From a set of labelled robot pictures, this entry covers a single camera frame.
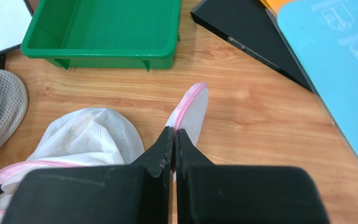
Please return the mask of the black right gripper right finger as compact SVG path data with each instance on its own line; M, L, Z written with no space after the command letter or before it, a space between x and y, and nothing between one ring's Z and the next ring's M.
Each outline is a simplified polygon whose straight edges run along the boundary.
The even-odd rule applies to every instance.
M176 133L180 224L328 224L309 174L292 166L216 165Z

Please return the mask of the white mesh laundry bag pink zipper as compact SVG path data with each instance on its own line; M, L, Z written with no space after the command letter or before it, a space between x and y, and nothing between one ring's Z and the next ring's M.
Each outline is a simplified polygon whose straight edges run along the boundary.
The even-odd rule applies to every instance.
M166 126L183 128L196 144L205 117L209 92L206 83L194 84L170 115ZM78 110L52 122L38 147L23 162L0 170L0 224L18 186L31 171L129 165L146 150L134 125L108 108Z

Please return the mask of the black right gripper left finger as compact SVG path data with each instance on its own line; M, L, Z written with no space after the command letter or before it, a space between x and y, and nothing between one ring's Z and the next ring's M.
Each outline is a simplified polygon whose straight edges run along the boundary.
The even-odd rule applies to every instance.
M28 173L4 224L170 224L174 131L129 165L49 168Z

